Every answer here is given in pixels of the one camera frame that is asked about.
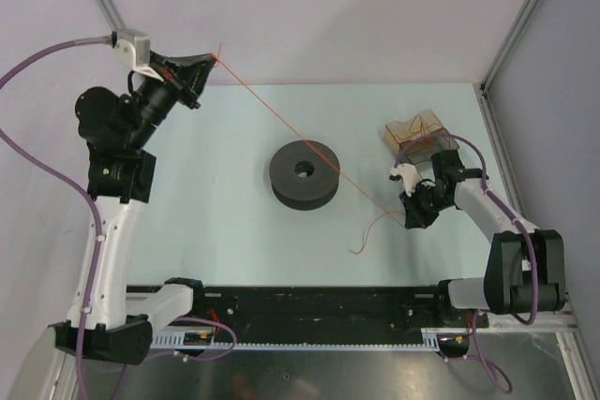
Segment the black cable spool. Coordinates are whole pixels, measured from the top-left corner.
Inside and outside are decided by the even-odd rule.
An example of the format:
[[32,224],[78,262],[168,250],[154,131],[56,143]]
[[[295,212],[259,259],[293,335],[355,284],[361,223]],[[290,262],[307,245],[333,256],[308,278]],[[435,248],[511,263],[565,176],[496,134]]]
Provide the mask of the black cable spool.
[[279,148],[268,174],[276,198],[297,211],[323,207],[338,192],[340,163],[336,153],[318,141],[293,141]]

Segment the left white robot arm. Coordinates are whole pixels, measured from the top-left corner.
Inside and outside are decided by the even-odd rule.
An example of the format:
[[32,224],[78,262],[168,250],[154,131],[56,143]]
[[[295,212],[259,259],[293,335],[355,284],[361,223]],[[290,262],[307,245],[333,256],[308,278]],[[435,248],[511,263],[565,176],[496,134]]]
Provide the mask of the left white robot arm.
[[174,277],[134,306],[127,277],[135,230],[150,200],[157,164],[144,151],[176,104],[192,110],[217,58],[212,53],[165,57],[151,53],[156,77],[144,76],[117,95],[96,86],[75,104],[78,133],[89,152],[85,195],[93,213],[83,272],[67,318],[54,324],[55,345],[88,360],[138,365],[153,338],[172,322],[201,322],[207,313],[199,280]]

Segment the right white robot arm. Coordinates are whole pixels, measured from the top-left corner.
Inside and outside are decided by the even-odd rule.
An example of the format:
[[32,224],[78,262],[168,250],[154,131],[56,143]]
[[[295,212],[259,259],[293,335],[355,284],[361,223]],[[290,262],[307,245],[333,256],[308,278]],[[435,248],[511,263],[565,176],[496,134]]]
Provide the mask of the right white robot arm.
[[457,151],[440,151],[431,163],[431,180],[408,163],[390,171],[390,179],[403,186],[405,228],[425,229],[442,211],[455,208],[490,244],[483,276],[441,282],[445,294],[432,303],[433,317],[454,326],[467,310],[481,310],[531,324],[540,312],[561,310],[566,303],[561,234],[519,215],[495,193],[483,170],[464,167]]

